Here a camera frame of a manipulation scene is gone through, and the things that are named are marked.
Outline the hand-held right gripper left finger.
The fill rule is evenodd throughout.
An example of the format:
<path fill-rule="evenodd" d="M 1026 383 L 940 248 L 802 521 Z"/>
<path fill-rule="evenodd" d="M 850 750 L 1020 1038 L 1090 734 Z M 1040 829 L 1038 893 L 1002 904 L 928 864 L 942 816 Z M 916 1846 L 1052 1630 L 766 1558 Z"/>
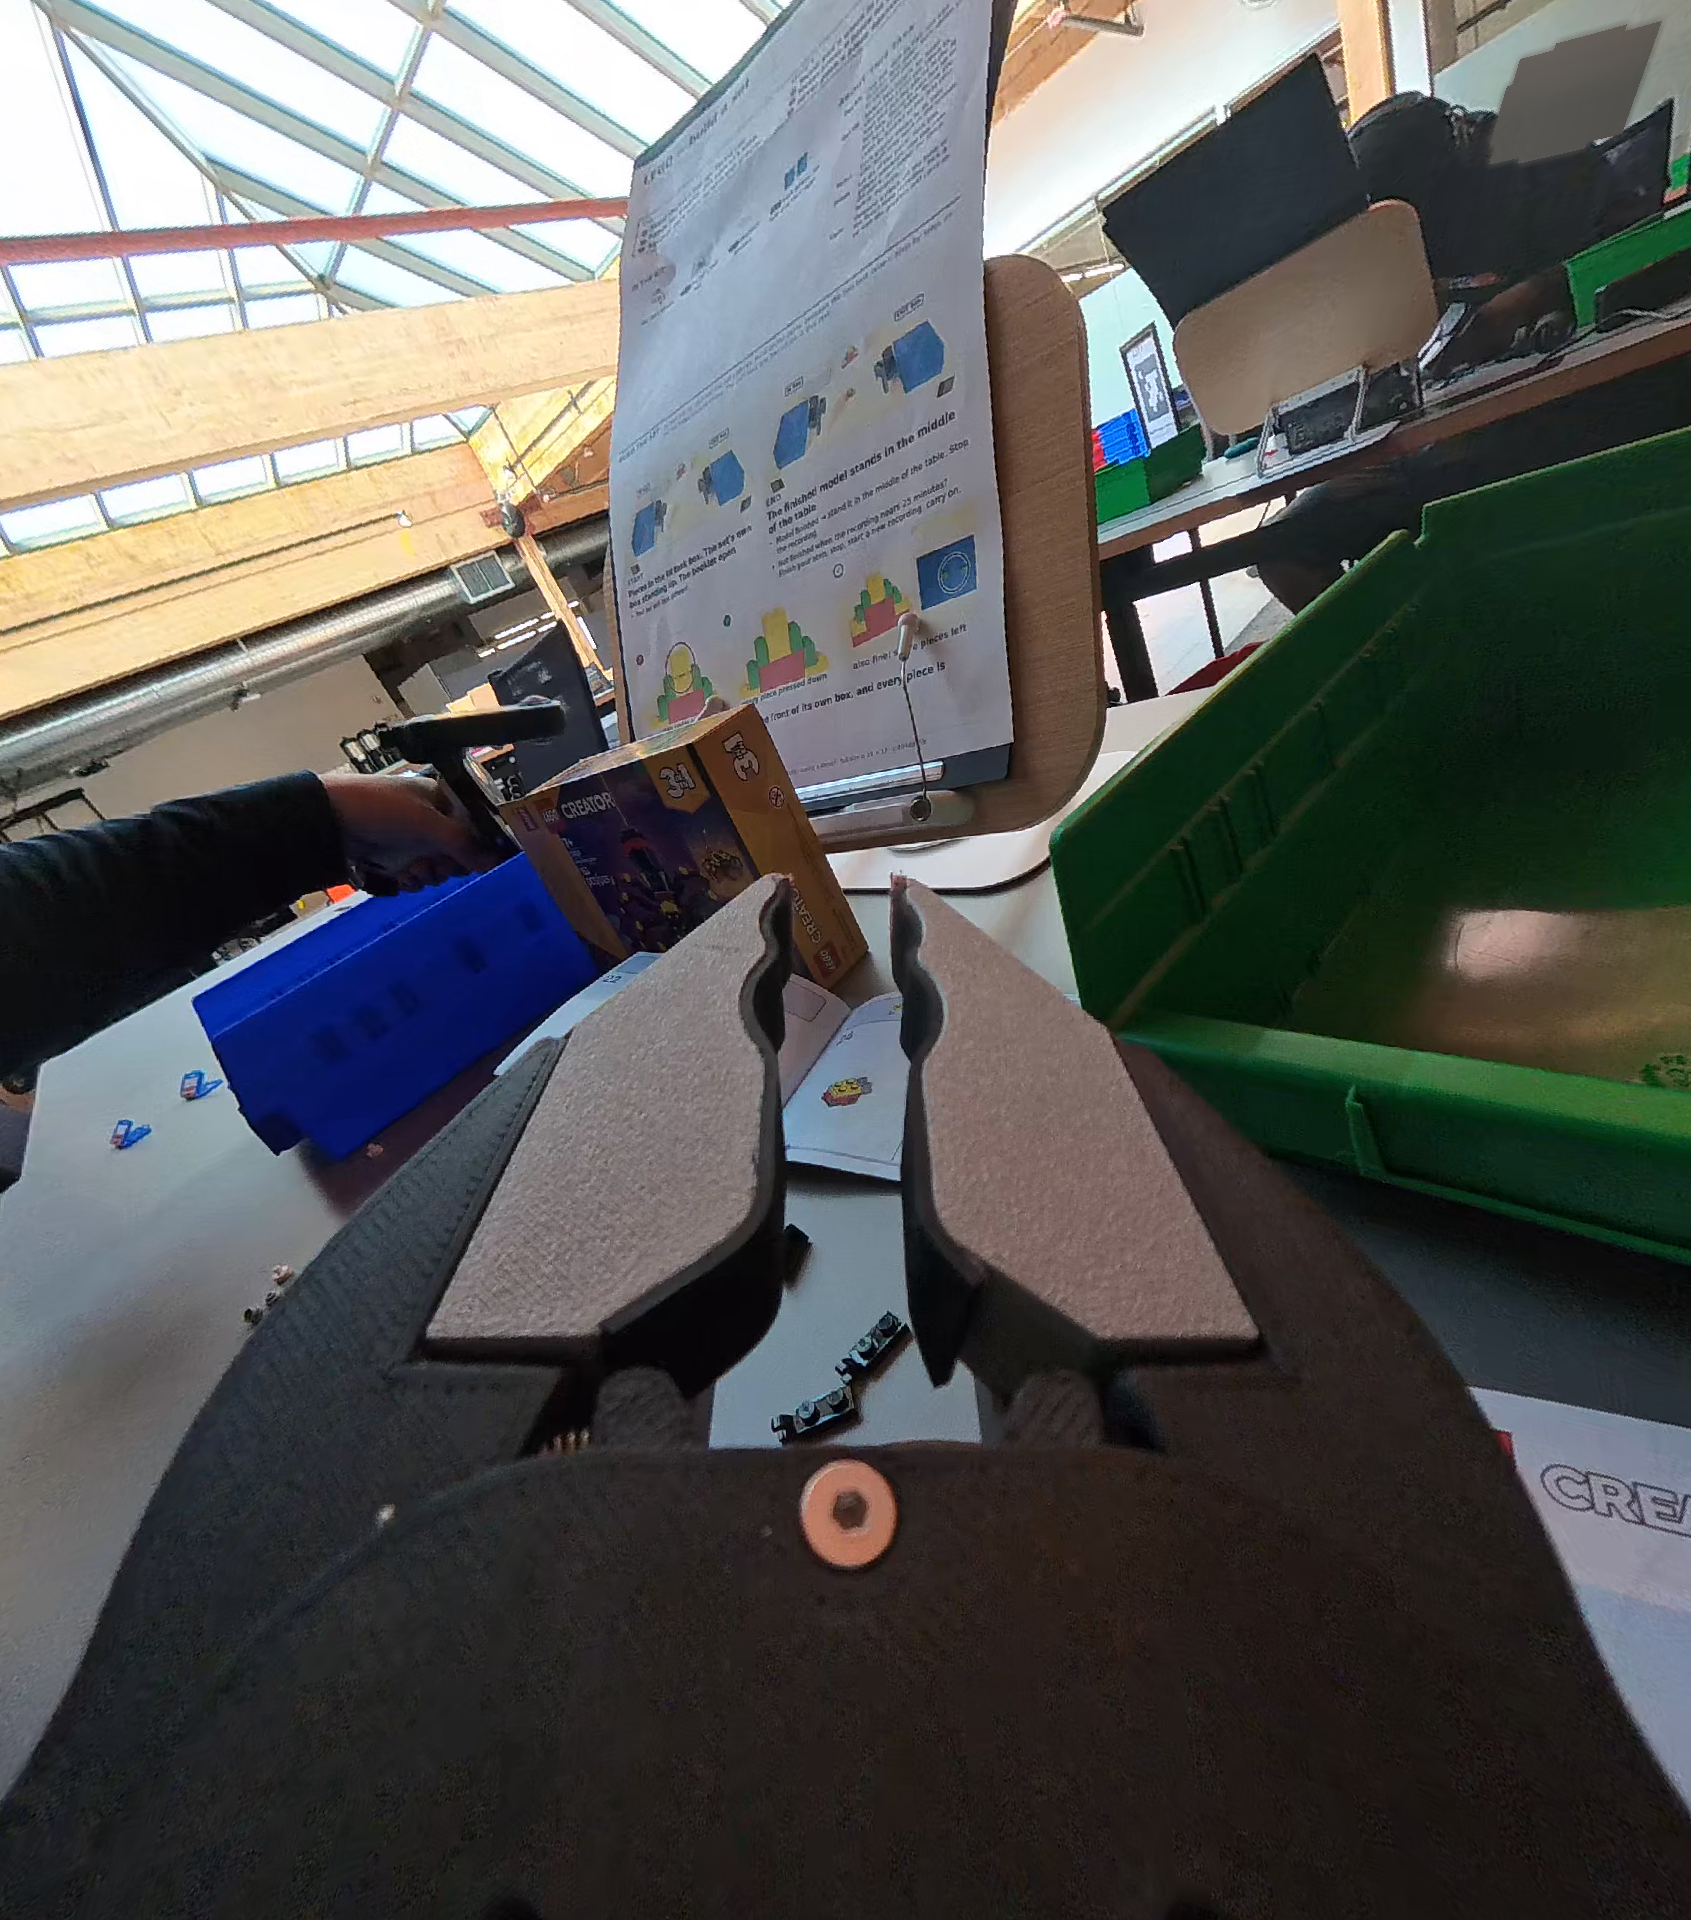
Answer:
<path fill-rule="evenodd" d="M 704 1395 L 760 1345 L 786 1285 L 792 907 L 762 877 L 569 1032 L 431 1357 Z"/>

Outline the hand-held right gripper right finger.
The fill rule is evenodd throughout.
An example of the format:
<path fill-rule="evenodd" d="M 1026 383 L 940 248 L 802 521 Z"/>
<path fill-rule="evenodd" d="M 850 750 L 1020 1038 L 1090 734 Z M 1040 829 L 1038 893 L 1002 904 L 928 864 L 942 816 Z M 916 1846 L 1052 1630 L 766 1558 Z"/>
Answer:
<path fill-rule="evenodd" d="M 1110 1031 L 892 885 L 906 1314 L 934 1385 L 1232 1360 L 1260 1329 Z"/>

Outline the blue plastic storage bin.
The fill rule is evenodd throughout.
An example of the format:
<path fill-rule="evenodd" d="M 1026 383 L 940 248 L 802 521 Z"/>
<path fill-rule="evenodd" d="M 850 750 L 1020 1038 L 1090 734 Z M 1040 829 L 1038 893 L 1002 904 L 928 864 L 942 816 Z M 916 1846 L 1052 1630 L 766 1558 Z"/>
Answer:
<path fill-rule="evenodd" d="M 517 857 L 319 919 L 193 1007 L 257 1138 L 277 1154 L 311 1144 L 341 1161 L 599 972 Z"/>

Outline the person's left forearm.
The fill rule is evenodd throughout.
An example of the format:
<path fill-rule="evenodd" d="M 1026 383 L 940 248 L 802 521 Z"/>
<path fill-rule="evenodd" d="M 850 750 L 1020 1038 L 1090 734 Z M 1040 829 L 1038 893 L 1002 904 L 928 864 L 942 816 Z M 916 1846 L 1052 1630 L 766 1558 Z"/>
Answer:
<path fill-rule="evenodd" d="M 0 844 L 0 1085 L 347 873 L 339 813 L 311 773 Z"/>

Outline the white lego instruction booklet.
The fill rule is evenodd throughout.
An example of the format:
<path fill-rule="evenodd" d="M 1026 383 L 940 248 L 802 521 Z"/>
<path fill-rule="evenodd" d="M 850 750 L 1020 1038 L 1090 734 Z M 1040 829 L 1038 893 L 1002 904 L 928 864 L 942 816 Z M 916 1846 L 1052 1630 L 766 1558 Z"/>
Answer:
<path fill-rule="evenodd" d="M 788 1162 L 896 1183 L 908 1061 L 904 996 L 852 1009 L 742 952 L 625 961 L 497 1068 L 551 1068 L 525 1166 L 605 1157 L 654 1190 L 754 1220 Z"/>

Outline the yellow purple lego box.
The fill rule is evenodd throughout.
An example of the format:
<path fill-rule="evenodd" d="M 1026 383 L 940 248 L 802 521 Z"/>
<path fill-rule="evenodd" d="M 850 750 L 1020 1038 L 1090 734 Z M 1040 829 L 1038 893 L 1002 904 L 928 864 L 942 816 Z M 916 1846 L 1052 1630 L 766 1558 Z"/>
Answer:
<path fill-rule="evenodd" d="M 666 952 L 756 881 L 792 885 L 794 966 L 832 989 L 866 939 L 758 709 L 589 759 L 499 816 L 579 936 Z"/>

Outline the person's left hand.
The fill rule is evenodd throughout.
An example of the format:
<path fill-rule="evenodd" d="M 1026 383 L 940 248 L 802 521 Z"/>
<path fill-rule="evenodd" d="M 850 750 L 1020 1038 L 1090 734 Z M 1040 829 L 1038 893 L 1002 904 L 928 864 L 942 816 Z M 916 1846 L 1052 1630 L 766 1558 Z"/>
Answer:
<path fill-rule="evenodd" d="M 359 893 L 419 894 L 485 875 L 507 858 L 437 777 L 331 773 L 321 783 Z"/>

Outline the printed instruction sheet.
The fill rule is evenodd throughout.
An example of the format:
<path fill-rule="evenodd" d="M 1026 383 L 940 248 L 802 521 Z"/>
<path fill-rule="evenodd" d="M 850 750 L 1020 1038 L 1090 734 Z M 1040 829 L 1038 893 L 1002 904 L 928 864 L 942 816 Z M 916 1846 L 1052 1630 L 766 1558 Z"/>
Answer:
<path fill-rule="evenodd" d="M 611 474 L 632 739 L 756 706 L 824 805 L 1008 771 L 996 13 L 790 5 L 638 158 Z"/>

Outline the red ceiling pipe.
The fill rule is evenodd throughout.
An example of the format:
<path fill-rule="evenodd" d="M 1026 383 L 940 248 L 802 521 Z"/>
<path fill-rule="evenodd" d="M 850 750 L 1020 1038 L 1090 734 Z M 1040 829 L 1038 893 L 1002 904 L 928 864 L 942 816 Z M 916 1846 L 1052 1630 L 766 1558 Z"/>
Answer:
<path fill-rule="evenodd" d="M 365 245 L 441 232 L 605 224 L 628 215 L 628 199 L 577 199 L 529 205 L 451 205 L 359 215 L 317 212 L 261 222 L 215 222 L 161 229 L 107 229 L 53 235 L 0 235 L 0 270 L 65 267 L 133 257 L 225 253 L 249 246 L 287 250 L 303 245 Z"/>

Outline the green plastic storage bin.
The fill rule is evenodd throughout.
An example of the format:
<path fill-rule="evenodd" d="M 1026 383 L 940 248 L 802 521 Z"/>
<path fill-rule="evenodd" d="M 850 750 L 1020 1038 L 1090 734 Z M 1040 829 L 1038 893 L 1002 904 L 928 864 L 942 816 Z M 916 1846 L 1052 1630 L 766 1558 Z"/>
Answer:
<path fill-rule="evenodd" d="M 1691 1266 L 1691 429 L 1430 506 L 1052 877 L 1258 1147 Z"/>

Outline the wooden document stand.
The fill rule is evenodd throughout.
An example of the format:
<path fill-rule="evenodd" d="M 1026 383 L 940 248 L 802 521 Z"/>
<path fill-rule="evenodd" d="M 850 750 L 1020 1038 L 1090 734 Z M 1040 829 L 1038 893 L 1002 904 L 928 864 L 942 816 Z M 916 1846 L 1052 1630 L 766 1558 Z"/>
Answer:
<path fill-rule="evenodd" d="M 617 449 L 621 748 L 754 706 L 826 858 L 1050 819 L 1098 756 L 1098 522 L 1084 321 L 1044 264 L 792 327 L 724 427 Z"/>

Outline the small green bin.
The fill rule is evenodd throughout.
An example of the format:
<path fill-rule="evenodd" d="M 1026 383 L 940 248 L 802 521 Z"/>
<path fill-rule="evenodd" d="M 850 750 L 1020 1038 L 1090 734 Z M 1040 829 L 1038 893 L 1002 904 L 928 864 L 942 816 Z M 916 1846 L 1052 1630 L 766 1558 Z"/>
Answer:
<path fill-rule="evenodd" d="M 1196 423 L 1148 450 L 1138 450 L 1134 439 L 1126 439 L 1122 446 L 1130 453 L 1128 459 L 1106 456 L 1096 468 L 1098 527 L 1168 501 L 1200 479 L 1208 456 L 1204 430 Z"/>

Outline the wooden back chair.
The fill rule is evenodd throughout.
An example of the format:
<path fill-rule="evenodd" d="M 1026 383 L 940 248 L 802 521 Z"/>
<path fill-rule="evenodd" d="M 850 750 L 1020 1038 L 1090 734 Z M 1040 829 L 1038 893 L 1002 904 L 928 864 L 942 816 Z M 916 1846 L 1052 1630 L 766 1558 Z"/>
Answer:
<path fill-rule="evenodd" d="M 1172 351 L 1204 429 L 1242 437 L 1338 376 L 1414 363 L 1438 318 L 1418 212 L 1386 201 L 1192 308 Z"/>

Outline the grey ventilation duct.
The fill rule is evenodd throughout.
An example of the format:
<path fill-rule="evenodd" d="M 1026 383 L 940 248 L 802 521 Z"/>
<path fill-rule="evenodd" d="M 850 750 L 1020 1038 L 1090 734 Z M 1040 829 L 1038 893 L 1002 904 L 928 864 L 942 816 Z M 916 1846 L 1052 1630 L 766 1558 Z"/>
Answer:
<path fill-rule="evenodd" d="M 25 791 L 161 732 L 257 702 L 343 661 L 423 634 L 535 585 L 519 545 L 241 637 L 0 722 L 0 791 Z"/>

